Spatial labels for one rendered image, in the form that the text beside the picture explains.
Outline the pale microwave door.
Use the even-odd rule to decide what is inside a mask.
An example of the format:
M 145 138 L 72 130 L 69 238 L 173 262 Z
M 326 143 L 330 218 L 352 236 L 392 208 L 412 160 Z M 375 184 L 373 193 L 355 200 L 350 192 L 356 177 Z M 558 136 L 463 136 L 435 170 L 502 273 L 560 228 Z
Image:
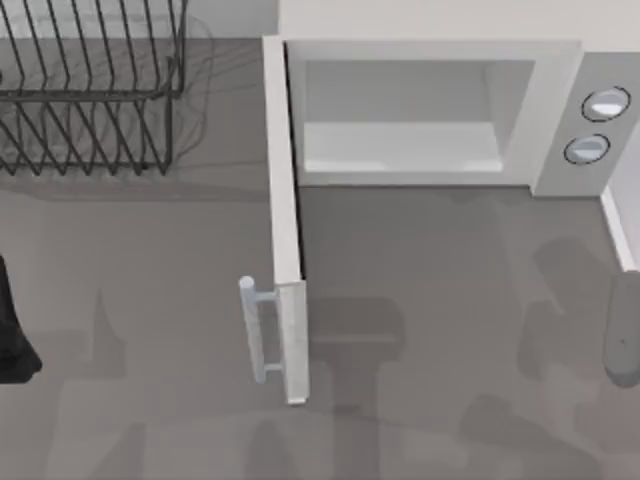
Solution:
M 264 37 L 262 52 L 280 365 L 286 401 L 297 406 L 305 404 L 310 396 L 309 335 L 283 40 Z

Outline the pale microwave oven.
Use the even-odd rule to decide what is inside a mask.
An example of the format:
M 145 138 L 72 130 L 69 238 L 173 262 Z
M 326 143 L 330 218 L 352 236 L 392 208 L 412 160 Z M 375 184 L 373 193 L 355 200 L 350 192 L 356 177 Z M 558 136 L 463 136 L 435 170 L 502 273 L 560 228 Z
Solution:
M 279 0 L 305 186 L 525 186 L 594 197 L 640 121 L 640 0 Z M 626 112 L 582 116 L 619 86 Z M 610 141 L 596 163 L 564 148 Z

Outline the round microwave knob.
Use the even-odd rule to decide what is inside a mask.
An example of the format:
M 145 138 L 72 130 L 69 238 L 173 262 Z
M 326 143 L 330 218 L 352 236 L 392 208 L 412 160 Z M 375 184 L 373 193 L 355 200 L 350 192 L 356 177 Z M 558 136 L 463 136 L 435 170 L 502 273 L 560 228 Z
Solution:
M 631 105 L 630 93 L 619 86 L 591 93 L 582 103 L 582 116 L 593 123 L 606 123 L 623 115 Z
M 604 158 L 609 149 L 610 141 L 604 135 L 577 137 L 564 148 L 564 158 L 574 165 L 589 165 Z

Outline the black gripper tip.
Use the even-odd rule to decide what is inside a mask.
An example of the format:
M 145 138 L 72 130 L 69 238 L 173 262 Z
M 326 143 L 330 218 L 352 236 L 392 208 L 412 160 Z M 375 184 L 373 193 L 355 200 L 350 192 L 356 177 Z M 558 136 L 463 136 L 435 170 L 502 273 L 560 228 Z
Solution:
M 42 367 L 18 320 L 6 263 L 0 255 L 0 385 L 26 384 Z

